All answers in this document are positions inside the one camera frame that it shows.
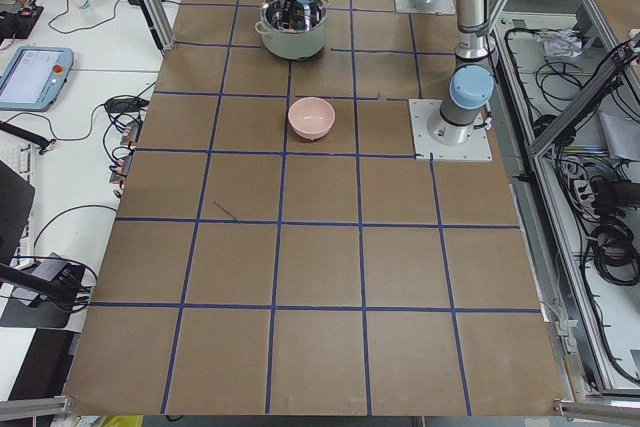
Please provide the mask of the steel pot with green body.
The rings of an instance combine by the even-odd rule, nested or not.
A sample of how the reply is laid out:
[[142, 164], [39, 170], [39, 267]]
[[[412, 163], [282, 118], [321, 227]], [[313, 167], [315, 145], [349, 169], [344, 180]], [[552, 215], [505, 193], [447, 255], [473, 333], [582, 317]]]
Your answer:
[[301, 61], [325, 46], [330, 0], [301, 4], [289, 0], [265, 0], [255, 30], [264, 47], [277, 57]]

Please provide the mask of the pink bowl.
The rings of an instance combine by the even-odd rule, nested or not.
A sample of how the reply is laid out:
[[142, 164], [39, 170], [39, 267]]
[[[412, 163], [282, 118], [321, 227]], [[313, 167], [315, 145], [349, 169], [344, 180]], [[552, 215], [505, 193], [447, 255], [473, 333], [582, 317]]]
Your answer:
[[293, 131], [310, 141], [328, 134], [335, 119], [334, 107], [328, 101], [318, 97], [298, 99], [288, 110], [288, 122]]

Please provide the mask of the blue teach pendant near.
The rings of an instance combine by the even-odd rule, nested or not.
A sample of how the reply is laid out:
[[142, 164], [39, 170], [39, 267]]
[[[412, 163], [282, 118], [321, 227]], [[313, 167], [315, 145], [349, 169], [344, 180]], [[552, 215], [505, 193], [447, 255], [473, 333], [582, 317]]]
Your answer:
[[74, 64], [64, 47], [19, 47], [1, 76], [1, 110], [44, 112], [57, 100]]

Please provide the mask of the crumpled white paper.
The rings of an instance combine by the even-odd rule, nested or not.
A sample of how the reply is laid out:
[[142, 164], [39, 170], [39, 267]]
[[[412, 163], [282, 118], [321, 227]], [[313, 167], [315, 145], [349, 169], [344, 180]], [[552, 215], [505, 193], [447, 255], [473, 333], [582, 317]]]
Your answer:
[[571, 29], [541, 30], [534, 37], [548, 58], [575, 58], [583, 52], [582, 40]]

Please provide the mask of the black monitor stand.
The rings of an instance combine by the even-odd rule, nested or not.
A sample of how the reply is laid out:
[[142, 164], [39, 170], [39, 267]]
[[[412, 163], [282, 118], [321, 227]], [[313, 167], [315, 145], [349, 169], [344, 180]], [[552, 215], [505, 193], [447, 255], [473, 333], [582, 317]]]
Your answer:
[[1, 165], [1, 283], [12, 291], [1, 313], [1, 325], [13, 328], [63, 328], [81, 290], [84, 268], [57, 254], [13, 267], [27, 227], [35, 188], [6, 164]]

